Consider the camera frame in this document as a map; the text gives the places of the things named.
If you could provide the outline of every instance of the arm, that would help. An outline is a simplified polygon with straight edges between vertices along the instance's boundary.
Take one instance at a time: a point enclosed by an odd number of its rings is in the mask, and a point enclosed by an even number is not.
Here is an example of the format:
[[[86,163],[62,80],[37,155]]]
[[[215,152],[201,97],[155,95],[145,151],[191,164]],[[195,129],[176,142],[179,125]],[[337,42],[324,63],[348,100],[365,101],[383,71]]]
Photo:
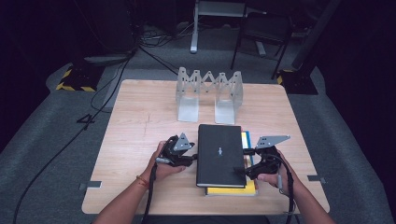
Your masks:
[[[297,203],[297,206],[301,212],[306,223],[335,223],[329,214],[323,209],[323,207],[319,204],[317,199],[312,195],[309,189],[301,182],[298,178],[297,174],[295,174],[294,170],[291,168],[288,161],[286,161],[283,154],[278,151],[282,160],[289,166],[291,174],[293,176],[293,193],[294,193],[294,201]],[[282,185],[285,186],[283,189],[286,194],[288,194],[287,185],[288,185],[288,177],[286,175],[286,168],[282,165],[280,167],[280,174],[282,176]],[[260,174],[257,179],[268,182],[273,187],[276,187],[277,184],[277,175],[267,175]]]
[[[161,142],[157,150],[152,154],[151,159],[148,162],[146,170],[142,173],[141,177],[149,182],[149,175],[151,168],[154,165],[155,158],[161,152],[164,142]],[[158,164],[156,172],[156,180],[162,180],[171,174],[180,173],[185,170],[185,166],[172,167],[163,163]],[[130,224],[134,218],[137,206],[143,198],[143,195],[148,190],[145,181],[136,179],[132,184],[120,193],[115,199],[113,199],[100,213],[96,220],[93,222],[97,223],[128,223]]]

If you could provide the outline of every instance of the wooden table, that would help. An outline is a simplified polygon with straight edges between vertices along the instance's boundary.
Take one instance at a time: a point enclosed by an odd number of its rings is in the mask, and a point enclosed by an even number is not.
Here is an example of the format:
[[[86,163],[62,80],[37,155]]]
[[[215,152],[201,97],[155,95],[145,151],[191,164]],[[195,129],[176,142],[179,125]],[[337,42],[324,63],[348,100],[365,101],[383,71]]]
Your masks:
[[[91,178],[102,181],[102,187],[87,189],[82,205],[84,213],[98,214],[130,185],[146,168],[159,141],[185,133],[191,142],[197,143],[198,125],[214,123],[215,91],[201,92],[198,122],[177,121],[176,84],[154,80],[122,82]],[[289,134],[291,139],[276,147],[329,212],[321,184],[308,181],[307,176],[317,172],[283,87],[244,84],[244,102],[235,125],[250,132],[252,145],[262,135]],[[194,146],[186,155],[196,150]],[[259,181],[259,194],[255,197],[206,197],[204,189],[196,187],[195,177],[196,161],[184,172],[155,182],[149,212],[152,215],[275,215],[288,210],[288,198],[267,183]],[[144,213],[147,196],[146,193],[137,213]]]

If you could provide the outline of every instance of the robotic hand controller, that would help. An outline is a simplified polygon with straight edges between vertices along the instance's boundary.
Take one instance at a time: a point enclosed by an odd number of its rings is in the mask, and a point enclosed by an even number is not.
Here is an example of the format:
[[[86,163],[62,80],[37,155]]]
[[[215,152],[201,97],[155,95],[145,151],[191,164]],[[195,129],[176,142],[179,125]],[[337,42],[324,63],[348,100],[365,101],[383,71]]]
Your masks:
[[[197,159],[197,155],[183,156],[183,154],[194,145],[194,143],[189,142],[184,133],[180,137],[172,136],[166,141],[156,162],[167,163],[171,166],[191,166],[192,162]]]
[[[245,155],[258,154],[262,157],[259,163],[248,167],[245,174],[250,179],[256,179],[259,174],[276,174],[281,164],[281,158],[275,145],[288,139],[290,139],[289,135],[263,136],[255,148],[244,149]]]

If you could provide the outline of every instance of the black equipment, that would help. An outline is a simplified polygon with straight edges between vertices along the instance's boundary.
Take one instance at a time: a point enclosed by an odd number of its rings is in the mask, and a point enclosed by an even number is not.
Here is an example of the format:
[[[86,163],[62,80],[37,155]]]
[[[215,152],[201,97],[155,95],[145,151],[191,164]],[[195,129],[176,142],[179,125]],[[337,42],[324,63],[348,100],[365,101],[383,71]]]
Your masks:
[[[256,179],[259,174],[274,175],[277,173],[281,164],[281,162],[276,159],[276,157],[280,158],[276,147],[244,149],[244,154],[250,156],[258,154],[262,157],[259,163],[252,165],[245,170],[245,174],[250,179]]]
[[[168,163],[171,166],[191,166],[192,162],[197,159],[197,155],[183,156],[183,154],[194,145],[194,143],[189,142],[184,133],[180,137],[177,135],[172,136],[163,146],[160,155],[155,161]]]

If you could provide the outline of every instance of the cable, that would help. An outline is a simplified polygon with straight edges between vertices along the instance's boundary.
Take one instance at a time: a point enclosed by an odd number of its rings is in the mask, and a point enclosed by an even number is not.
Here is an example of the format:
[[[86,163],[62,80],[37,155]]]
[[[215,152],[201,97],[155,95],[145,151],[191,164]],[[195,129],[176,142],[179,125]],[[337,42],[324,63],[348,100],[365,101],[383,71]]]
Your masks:
[[[161,62],[160,60],[158,60],[156,57],[154,57],[152,54],[148,53],[145,49],[143,49],[142,47],[139,47],[141,50],[143,50],[143,52],[147,53],[148,56],[150,56],[151,58],[153,58],[155,61],[159,62],[160,64],[162,64],[163,66],[165,66],[167,69],[169,69],[169,71],[173,72],[175,75],[178,76],[178,73],[175,72],[174,70],[172,70],[172,68],[170,68],[168,65],[166,65],[165,63]]]
[[[163,148],[161,149],[160,155],[163,153],[163,150],[165,148],[169,148],[169,144],[171,141],[175,140],[175,136],[170,137],[168,140],[166,140],[165,144],[163,145]],[[156,173],[157,173],[157,167],[158,164],[155,161],[154,165],[151,168],[151,172],[149,175],[149,188],[148,188],[148,201],[146,203],[146,210],[145,214],[142,217],[142,222],[141,224],[147,224],[148,223],[148,215],[149,215],[149,208],[151,205],[151,199],[152,199],[152,191],[154,191],[154,180],[157,178]]]
[[[193,25],[194,25],[194,22],[191,23],[191,24],[189,24],[189,25],[186,26],[185,28],[183,28],[181,31],[179,31],[178,34],[177,34],[177,36],[179,36],[179,37],[173,37],[173,36],[170,36],[170,35],[157,35],[157,32],[156,32],[156,31],[151,31],[151,30],[150,30],[150,31],[146,31],[146,32],[149,33],[149,36],[146,36],[146,37],[145,37],[145,35],[143,35],[143,38],[141,38],[140,45],[141,45],[141,46],[144,46],[144,47],[147,47],[147,48],[162,47],[162,46],[166,45],[167,43],[169,43],[170,41],[179,40],[179,39],[181,39],[181,38],[183,38],[183,37],[185,37],[185,36],[187,36],[187,35],[192,35],[192,33],[190,33],[190,34],[185,34],[185,35],[183,35],[183,33],[184,33],[186,30],[188,30],[190,27],[192,27]],[[157,43],[149,44],[149,43],[146,42],[146,40],[150,40],[150,39],[158,39],[158,40],[157,40]]]
[[[287,195],[282,189],[279,190],[279,193],[282,194],[282,195],[285,195],[286,197],[289,198],[289,195]],[[295,210],[296,210],[296,202],[293,201],[293,210],[292,210],[292,212],[287,212],[286,214],[293,215]]]
[[[122,67],[122,64],[119,66],[119,68],[117,69],[117,73],[116,73],[116,75],[113,77],[113,78],[111,78],[108,82],[107,82],[107,84],[104,86],[104,87],[102,87],[99,91],[97,91],[96,92],[96,94],[91,98],[91,107],[93,108],[93,109],[95,109],[95,110],[97,110],[97,111],[101,111],[101,112],[103,112],[103,113],[111,113],[111,111],[104,111],[104,110],[101,110],[100,108],[97,108],[96,106],[94,106],[93,105],[93,99],[96,97],[96,95],[100,92],[100,91],[102,91],[106,86],[108,86],[114,79],[116,79],[116,77],[119,75],[119,70],[120,70],[120,68]]]
[[[122,73],[125,69],[126,64],[128,64],[128,62],[131,60],[131,58],[128,59],[128,61],[124,64],[124,66],[122,67],[121,73],[120,73],[120,77],[119,80],[116,84],[116,87],[120,84],[120,80],[122,77]],[[29,185],[26,187],[26,189],[24,190],[23,194],[21,195],[20,199],[18,200],[17,203],[17,207],[15,208],[14,211],[14,219],[13,219],[13,224],[17,223],[17,217],[18,217],[18,212],[20,210],[21,207],[21,203],[22,200],[24,198],[24,196],[26,195],[27,191],[29,190],[30,187],[32,187],[32,185],[35,183],[35,181],[38,179],[38,177],[45,171],[45,169],[65,150],[67,149],[67,147],[74,141],[76,140],[76,138],[88,127],[88,125],[91,123],[91,121],[93,121],[93,119],[96,118],[96,116],[100,113],[100,111],[107,105],[107,103],[110,101],[111,97],[114,95],[116,91],[116,88],[113,90],[113,92],[111,92],[111,95],[108,97],[108,99],[106,100],[106,102],[102,105],[102,107],[100,108],[100,110],[98,110],[88,121],[87,123],[70,139],[69,142],[67,142],[62,148],[61,150],[59,150],[55,156],[53,156],[44,166],[43,168],[41,168],[41,170],[35,175],[35,177],[30,181]]]
[[[291,222],[292,214],[294,211],[294,193],[293,193],[293,176],[291,174],[291,171],[289,169],[289,166],[278,156],[272,155],[272,154],[264,154],[263,155],[265,159],[268,158],[274,158],[280,161],[286,168],[286,175],[288,176],[288,189],[289,189],[289,212],[288,212],[288,219],[286,220],[286,223]]]
[[[107,66],[111,66],[111,65],[115,65],[115,64],[119,64],[119,63],[124,63],[124,62],[126,62],[130,57],[132,57],[133,54],[134,54],[134,52],[129,53],[129,54],[122,55],[122,58],[120,58],[120,59],[105,60],[105,61],[99,61],[99,62],[96,62],[96,61],[89,61],[90,58],[85,58],[85,60],[86,60],[88,63],[93,64],[94,66],[104,66],[104,67],[107,67]]]
[[[151,54],[153,57],[155,57],[155,58],[157,58],[158,60],[161,60],[162,62],[164,62],[164,63],[167,63],[167,64],[169,64],[169,65],[171,65],[174,69],[176,69],[176,70],[178,70],[179,69],[179,67],[177,67],[177,66],[175,66],[174,64],[172,64],[172,63],[169,63],[168,61],[166,61],[166,60],[164,60],[164,59],[162,59],[160,56],[158,56],[158,55],[155,55],[155,54]]]
[[[300,224],[300,219],[298,218],[298,216],[294,215],[294,217],[296,218],[297,224]]]

